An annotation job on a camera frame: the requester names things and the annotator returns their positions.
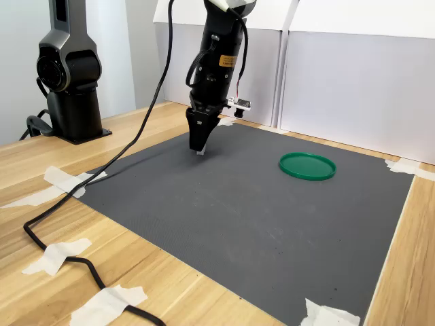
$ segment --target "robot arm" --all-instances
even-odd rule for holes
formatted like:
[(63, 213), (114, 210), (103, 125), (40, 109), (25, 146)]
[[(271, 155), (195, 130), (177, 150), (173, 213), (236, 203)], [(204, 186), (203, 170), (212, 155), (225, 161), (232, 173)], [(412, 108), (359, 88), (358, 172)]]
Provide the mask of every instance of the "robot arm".
[(49, 1), (51, 31), (39, 43), (37, 73), (50, 90), (50, 134), (74, 144), (111, 134), (101, 126), (96, 91), (101, 63), (87, 33), (86, 0)]
[[(236, 106), (237, 117), (249, 109), (247, 101), (238, 98), (227, 100), (232, 74), (243, 32), (243, 17), (255, 7), (256, 0), (204, 0), (207, 21), (204, 27), (201, 51), (190, 67), (186, 83), (190, 92), (191, 107), (186, 111), (190, 129), (190, 149), (202, 151), (207, 139), (218, 125), (224, 107)], [(194, 82), (190, 84), (193, 73)]]

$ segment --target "gray mat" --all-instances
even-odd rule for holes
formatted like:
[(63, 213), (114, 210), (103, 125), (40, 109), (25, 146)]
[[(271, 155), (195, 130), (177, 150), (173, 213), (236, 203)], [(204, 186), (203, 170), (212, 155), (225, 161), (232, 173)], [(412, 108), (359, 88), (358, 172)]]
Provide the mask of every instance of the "gray mat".
[[(303, 181), (289, 152), (338, 172)], [(413, 176), (384, 160), (241, 125), (219, 126), (207, 153), (188, 134), (116, 162), (80, 200), (288, 325), (305, 298), (364, 318)]]

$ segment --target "white box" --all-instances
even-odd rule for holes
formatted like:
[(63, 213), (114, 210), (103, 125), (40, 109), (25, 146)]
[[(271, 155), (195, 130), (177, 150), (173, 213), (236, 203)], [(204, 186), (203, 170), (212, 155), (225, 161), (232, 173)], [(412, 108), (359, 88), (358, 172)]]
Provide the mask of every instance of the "white box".
[[(160, 0), (154, 16), (162, 67), (166, 62), (168, 50), (168, 2), (169, 0)], [(249, 49), (245, 73), (239, 86), (239, 96), (251, 101), (252, 108), (251, 111), (245, 112), (244, 120), (266, 126), (277, 124), (287, 31), (297, 5), (298, 0), (259, 0), (253, 12), (247, 17)], [(206, 17), (203, 0), (174, 2), (173, 53), (164, 83), (164, 97), (168, 101), (190, 105), (190, 88), (185, 85), (185, 80), (192, 61), (199, 53)], [(228, 97), (235, 96), (242, 55), (243, 44)], [(226, 115), (233, 113), (234, 109), (224, 110)]]
[(280, 128), (435, 164), (434, 13), (426, 0), (302, 1)]

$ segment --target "label sticker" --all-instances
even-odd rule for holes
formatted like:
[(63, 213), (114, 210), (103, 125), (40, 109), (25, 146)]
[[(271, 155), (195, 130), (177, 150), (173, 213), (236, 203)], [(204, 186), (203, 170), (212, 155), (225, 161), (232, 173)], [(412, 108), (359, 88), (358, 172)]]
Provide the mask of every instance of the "label sticker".
[(233, 68), (236, 66), (237, 57), (236, 56), (220, 56), (219, 66), (226, 68)]

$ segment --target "green plastic lid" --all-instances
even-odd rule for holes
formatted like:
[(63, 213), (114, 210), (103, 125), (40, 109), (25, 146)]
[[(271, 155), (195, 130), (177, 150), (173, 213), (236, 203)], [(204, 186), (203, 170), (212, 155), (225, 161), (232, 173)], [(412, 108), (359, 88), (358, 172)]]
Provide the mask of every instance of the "green plastic lid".
[(310, 153), (289, 153), (279, 160), (282, 171), (304, 180), (326, 180), (335, 175), (334, 162)]

